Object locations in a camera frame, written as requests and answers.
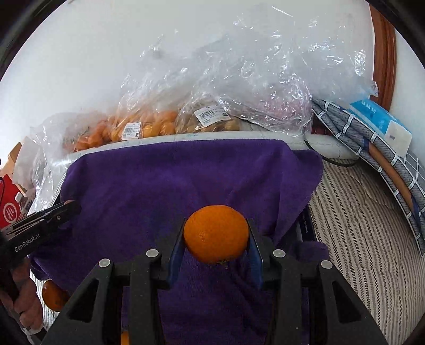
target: bag of oranges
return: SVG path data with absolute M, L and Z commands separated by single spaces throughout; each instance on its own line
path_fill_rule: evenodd
M 82 134 L 74 151 L 99 147 L 111 142 L 166 136 L 176 133 L 174 122 L 177 111 L 153 112 L 139 110 L 134 113 L 112 115 Z

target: clear plastic bag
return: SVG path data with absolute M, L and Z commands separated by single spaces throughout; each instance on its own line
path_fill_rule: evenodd
M 37 164 L 32 173 L 32 182 L 35 187 L 35 199 L 31 206 L 30 212 L 38 212 L 42 209 L 49 208 L 54 201 L 54 182 L 53 175 L 46 162 L 43 150 L 37 154 Z
M 323 17 L 311 19 L 296 39 L 289 60 L 293 70 L 315 98 L 348 106 L 378 96 L 376 83 L 365 76 L 366 51 L 353 50 L 354 24 L 344 18 L 337 30 L 328 32 L 325 22 Z
M 167 55 L 160 49 L 160 42 L 142 54 L 137 76 L 125 79 L 116 112 L 81 135 L 76 151 L 94 147 L 91 142 L 101 146 L 176 133 L 179 109 L 203 67 Z
M 35 187 L 33 182 L 33 171 L 40 161 L 42 148 L 34 140 L 25 137 L 19 155 L 16 159 L 13 171 L 13 183 L 19 184 L 26 190 Z
M 73 152 L 80 137 L 87 138 L 86 148 L 103 145 L 101 137 L 98 140 L 91 134 L 106 119 L 106 114 L 100 112 L 55 114 L 33 129 L 33 139 L 43 148 L 47 162 L 51 163 Z
M 364 76 L 366 52 L 340 38 L 354 34 L 353 26 L 317 30 L 326 20 L 307 25 L 276 7 L 255 6 L 195 52 L 194 61 L 208 64 L 192 98 L 207 94 L 230 116 L 297 136 L 311 126 L 311 93 L 343 104 L 377 95 Z
M 176 120 L 176 133 L 240 130 L 240 120 L 230 117 L 208 94 L 193 94 Z
M 194 54 L 195 61 L 207 59 L 208 67 L 191 98 L 206 94 L 230 116 L 271 131 L 302 134 L 311 121 L 311 96 L 291 71 L 291 47 L 278 32 L 267 36 L 241 23 Z

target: red box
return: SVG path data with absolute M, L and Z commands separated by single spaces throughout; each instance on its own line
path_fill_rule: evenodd
M 8 175 L 0 179 L 0 229 L 15 222 L 20 214 L 19 203 L 16 202 L 16 194 L 19 193 Z

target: screw head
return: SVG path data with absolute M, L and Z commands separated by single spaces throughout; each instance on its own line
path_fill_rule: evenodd
M 285 257 L 286 253 L 285 253 L 285 251 L 284 251 L 284 250 L 282 250 L 282 249 L 275 249 L 275 250 L 273 251 L 273 255 L 274 255 L 275 257 Z
M 159 254 L 159 252 L 156 249 L 149 249 L 146 252 L 147 257 L 156 257 L 156 256 L 158 256 L 158 254 Z
M 323 260 L 320 265 L 324 268 L 324 269 L 331 269 L 334 265 L 332 264 L 332 262 L 330 262 L 329 260 Z
M 109 259 L 102 259 L 99 261 L 99 266 L 104 268 L 108 267 L 111 264 L 111 261 Z

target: human hand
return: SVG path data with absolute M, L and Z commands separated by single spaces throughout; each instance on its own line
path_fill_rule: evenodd
M 20 314 L 22 326 L 40 329 L 43 326 L 43 308 L 37 296 L 37 287 L 29 277 L 30 260 L 26 257 L 22 264 L 12 271 L 12 278 L 19 289 L 19 297 L 15 303 L 9 295 L 0 290 L 0 300 L 5 308 Z

